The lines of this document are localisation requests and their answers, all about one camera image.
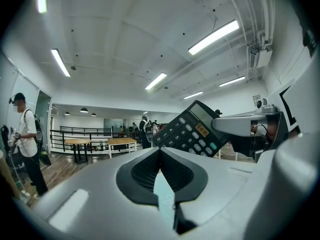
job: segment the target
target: floor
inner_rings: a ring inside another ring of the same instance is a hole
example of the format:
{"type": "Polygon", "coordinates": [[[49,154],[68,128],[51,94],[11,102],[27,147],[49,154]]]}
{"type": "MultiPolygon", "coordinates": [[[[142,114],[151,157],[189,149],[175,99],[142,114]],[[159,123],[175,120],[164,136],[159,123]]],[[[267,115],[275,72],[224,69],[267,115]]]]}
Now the floor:
{"type": "MultiPolygon", "coordinates": [[[[221,155],[221,159],[224,160],[234,161],[236,157],[236,153],[232,149],[231,145],[226,145],[224,148],[222,148],[221,155]]],[[[121,156],[121,154],[112,154],[112,157],[117,156],[121,156]]],[[[88,164],[96,163],[100,160],[106,159],[109,159],[108,155],[88,156],[88,164]]],[[[50,160],[52,163],[51,166],[46,166],[43,163],[40,163],[42,175],[49,190],[87,166],[87,163],[75,163],[73,155],[53,153],[51,154],[50,160]]],[[[240,153],[238,154],[238,161],[254,163],[254,160],[251,157],[246,157],[240,153]]],[[[36,188],[31,186],[28,175],[25,173],[25,175],[22,175],[21,178],[23,179],[22,181],[25,190],[33,197],[37,192],[36,188]]],[[[27,205],[32,208],[35,202],[36,200],[32,198],[27,205]]]]}

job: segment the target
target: metal railing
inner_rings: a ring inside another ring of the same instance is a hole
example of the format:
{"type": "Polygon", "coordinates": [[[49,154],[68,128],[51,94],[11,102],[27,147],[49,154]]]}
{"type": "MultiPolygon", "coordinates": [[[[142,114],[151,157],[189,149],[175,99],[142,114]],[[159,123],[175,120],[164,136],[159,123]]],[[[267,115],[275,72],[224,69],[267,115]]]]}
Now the metal railing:
{"type": "MultiPolygon", "coordinates": [[[[140,131],[128,131],[125,129],[124,132],[113,132],[110,128],[79,128],[79,127],[66,127],[60,126],[60,129],[70,129],[70,130],[50,130],[50,145],[53,149],[61,150],[59,153],[67,153],[66,151],[73,151],[73,145],[67,144],[68,139],[90,139],[92,142],[86,145],[85,148],[90,154],[93,155],[106,155],[108,154],[108,139],[114,138],[124,138],[129,137],[137,141],[137,145],[140,146],[142,143],[141,132],[140,131]],[[94,154],[96,151],[105,151],[105,153],[94,154]]],[[[79,146],[80,151],[84,150],[81,145],[79,146]]]]}

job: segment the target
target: calculator button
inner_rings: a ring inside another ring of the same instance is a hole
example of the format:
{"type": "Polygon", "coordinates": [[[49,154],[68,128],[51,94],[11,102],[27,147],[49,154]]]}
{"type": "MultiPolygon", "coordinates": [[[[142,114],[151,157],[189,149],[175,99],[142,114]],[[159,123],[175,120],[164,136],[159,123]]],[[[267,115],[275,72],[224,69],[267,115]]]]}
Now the calculator button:
{"type": "Polygon", "coordinates": [[[167,139],[165,143],[167,144],[167,147],[170,148],[175,144],[175,142],[172,139],[167,139]]]}
{"type": "Polygon", "coordinates": [[[179,146],[179,149],[181,150],[186,150],[186,148],[188,147],[187,144],[184,142],[180,142],[178,146],[179,146]]]}
{"type": "Polygon", "coordinates": [[[192,136],[193,136],[195,139],[199,139],[199,135],[198,135],[198,133],[196,133],[195,131],[192,133],[192,136]]]}
{"type": "Polygon", "coordinates": [[[165,132],[162,134],[163,139],[169,138],[169,133],[165,132]]]}
{"type": "Polygon", "coordinates": [[[174,127],[175,127],[176,129],[179,129],[179,128],[181,127],[181,123],[180,123],[180,122],[176,122],[176,123],[174,124],[174,127]]]}
{"type": "Polygon", "coordinates": [[[185,139],[184,139],[184,141],[188,144],[188,145],[190,145],[190,144],[192,144],[192,143],[194,143],[194,138],[192,137],[192,135],[188,135],[185,139]]]}
{"type": "Polygon", "coordinates": [[[175,130],[173,127],[170,127],[170,128],[169,128],[169,133],[170,133],[170,134],[173,134],[175,131],[176,131],[176,130],[175,130]]]}
{"type": "Polygon", "coordinates": [[[182,137],[179,134],[173,136],[173,140],[177,143],[182,140],[182,137]]]}
{"type": "Polygon", "coordinates": [[[161,142],[160,144],[159,144],[159,147],[161,147],[161,148],[165,148],[167,145],[166,145],[166,143],[164,143],[164,142],[161,142]]]}
{"type": "Polygon", "coordinates": [[[194,144],[194,148],[195,148],[196,151],[200,151],[201,150],[201,147],[198,144],[194,144]]]}
{"type": "Polygon", "coordinates": [[[160,135],[158,136],[158,137],[156,137],[156,138],[154,138],[154,144],[155,145],[157,145],[157,144],[159,144],[160,142],[162,142],[163,141],[163,139],[160,137],[160,135]]]}
{"type": "Polygon", "coordinates": [[[200,140],[199,140],[199,143],[200,143],[200,145],[201,145],[202,147],[205,147],[205,146],[206,146],[206,143],[204,142],[203,139],[200,139],[200,140]]]}
{"type": "Polygon", "coordinates": [[[185,125],[185,128],[186,128],[189,132],[192,131],[192,127],[191,127],[189,124],[186,124],[186,125],[185,125]]]}
{"type": "Polygon", "coordinates": [[[185,124],[185,123],[186,123],[186,120],[184,120],[182,117],[179,118],[179,121],[180,121],[182,124],[185,124]]]}
{"type": "Polygon", "coordinates": [[[205,151],[206,151],[209,155],[212,155],[212,153],[213,153],[212,150],[210,149],[210,147],[208,147],[208,146],[205,148],[205,151]]]}
{"type": "Polygon", "coordinates": [[[210,147],[211,147],[213,150],[216,150],[216,149],[217,149],[217,145],[214,144],[213,142],[210,143],[210,147]]]}
{"type": "Polygon", "coordinates": [[[182,134],[182,136],[186,136],[188,133],[187,133],[187,130],[186,129],[183,129],[182,131],[181,131],[181,134],[182,134]]]}
{"type": "Polygon", "coordinates": [[[194,151],[194,149],[193,149],[193,148],[189,148],[189,153],[191,153],[191,154],[195,154],[195,153],[196,153],[196,151],[194,151]]]}

